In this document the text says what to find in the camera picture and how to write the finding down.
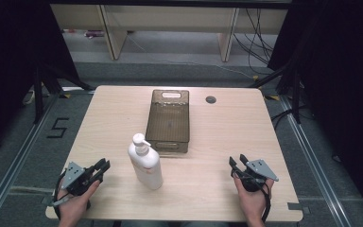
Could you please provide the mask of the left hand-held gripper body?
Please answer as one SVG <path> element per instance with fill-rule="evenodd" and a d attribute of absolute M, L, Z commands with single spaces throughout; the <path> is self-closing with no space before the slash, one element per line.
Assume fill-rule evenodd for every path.
<path fill-rule="evenodd" d="M 75 162 L 70 162 L 65 170 L 65 175 L 62 181 L 61 189 L 65 189 L 72 195 L 80 196 L 84 194 L 92 183 L 97 181 L 94 166 L 82 167 Z"/>

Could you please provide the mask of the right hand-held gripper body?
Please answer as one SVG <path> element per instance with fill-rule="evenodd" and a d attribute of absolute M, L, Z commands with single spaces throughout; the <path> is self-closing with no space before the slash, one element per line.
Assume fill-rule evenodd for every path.
<path fill-rule="evenodd" d="M 237 176 L 241 180 L 244 188 L 249 192 L 262 189 L 267 179 L 272 179 L 275 182 L 279 181 L 276 174 L 262 159 L 249 161 L 248 166 L 244 170 L 232 171 L 232 176 Z"/>

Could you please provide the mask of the white pump bottle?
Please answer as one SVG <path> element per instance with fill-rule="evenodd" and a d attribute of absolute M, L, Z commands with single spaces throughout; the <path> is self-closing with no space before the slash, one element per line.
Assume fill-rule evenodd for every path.
<path fill-rule="evenodd" d="M 163 185 L 159 153 L 151 147 L 142 133 L 136 133 L 129 145 L 128 155 L 137 179 L 152 190 Z"/>

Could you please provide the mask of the brown translucent plastic basket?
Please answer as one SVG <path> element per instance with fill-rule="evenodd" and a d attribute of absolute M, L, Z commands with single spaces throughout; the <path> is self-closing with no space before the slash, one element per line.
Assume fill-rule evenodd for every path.
<path fill-rule="evenodd" d="M 186 153 L 190 141 L 189 92 L 152 91 L 146 139 L 161 153 Z"/>

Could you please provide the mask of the person's left hand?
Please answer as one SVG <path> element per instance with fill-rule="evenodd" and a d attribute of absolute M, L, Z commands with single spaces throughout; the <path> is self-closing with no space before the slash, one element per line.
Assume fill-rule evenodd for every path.
<path fill-rule="evenodd" d="M 73 196 L 66 190 L 60 189 L 58 198 L 68 198 L 68 201 L 59 206 L 60 222 L 78 222 L 86 213 L 88 201 L 99 188 L 99 185 L 100 181 L 95 181 L 81 196 Z"/>

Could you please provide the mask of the person's right hand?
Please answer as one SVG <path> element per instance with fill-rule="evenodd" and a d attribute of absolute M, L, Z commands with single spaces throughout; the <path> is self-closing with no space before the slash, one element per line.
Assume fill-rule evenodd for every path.
<path fill-rule="evenodd" d="M 240 207 L 246 220 L 262 219 L 267 207 L 264 193 L 262 191 L 247 191 L 237 176 L 234 176 L 233 180 L 237 189 Z"/>

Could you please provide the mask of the black metal stand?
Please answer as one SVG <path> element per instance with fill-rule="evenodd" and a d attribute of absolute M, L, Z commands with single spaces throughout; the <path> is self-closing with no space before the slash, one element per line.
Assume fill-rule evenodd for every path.
<path fill-rule="evenodd" d="M 50 94 L 59 95 L 63 92 L 58 79 L 65 79 L 77 85 L 82 90 L 93 91 L 91 86 L 78 77 L 78 72 L 74 69 L 73 73 L 67 73 L 58 67 L 51 66 L 47 63 L 39 63 L 36 66 L 33 75 L 33 87 L 35 95 L 35 119 L 34 123 L 38 123 L 43 117 L 43 86 L 45 86 Z"/>
<path fill-rule="evenodd" d="M 250 88 L 259 88 L 278 77 L 280 77 L 280 80 L 277 85 L 276 92 L 279 95 L 285 95 L 288 91 L 292 91 L 292 107 L 290 108 L 290 112 L 293 114 L 296 123 L 300 124 L 300 75 L 297 65 L 293 61 L 289 61 L 284 66 L 263 79 L 255 81 L 252 85 L 250 85 Z"/>

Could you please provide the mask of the black curtain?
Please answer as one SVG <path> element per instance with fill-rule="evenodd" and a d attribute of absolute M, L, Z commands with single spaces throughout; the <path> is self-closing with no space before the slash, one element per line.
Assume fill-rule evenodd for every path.
<path fill-rule="evenodd" d="M 291 0 L 269 67 L 292 56 L 321 7 L 314 42 L 300 56 L 312 111 L 363 197 L 363 0 Z"/>
<path fill-rule="evenodd" d="M 78 72 L 48 0 L 0 0 L 0 135 L 33 85 L 56 91 Z"/>

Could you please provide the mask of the metal floor rail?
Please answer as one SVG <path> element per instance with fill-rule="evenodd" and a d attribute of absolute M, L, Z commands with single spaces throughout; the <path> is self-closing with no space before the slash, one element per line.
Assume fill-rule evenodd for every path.
<path fill-rule="evenodd" d="M 335 189 L 326 176 L 317 155 L 315 154 L 305 132 L 303 131 L 302 125 L 297 122 L 296 118 L 293 116 L 293 113 L 289 113 L 287 119 L 300 144 L 306 162 L 308 163 L 314 175 L 320 192 L 337 224 L 337 227 L 352 227 L 352 223 L 349 220 L 347 212 L 345 211 Z"/>
<path fill-rule="evenodd" d="M 49 116 L 53 105 L 57 102 L 58 99 L 59 99 L 58 95 L 51 95 L 46 100 L 46 104 L 43 107 L 42 116 L 39 118 L 39 120 L 36 123 L 32 125 L 29 133 L 27 134 L 26 140 L 18 150 L 16 156 L 14 157 L 8 170 L 6 171 L 3 180 L 0 182 L 0 209 L 11 187 L 13 186 L 15 180 L 17 179 L 23 165 L 25 164 L 26 158 L 28 157 L 32 147 L 37 141 L 37 138 L 41 133 L 42 128 L 45 124 L 46 118 Z"/>

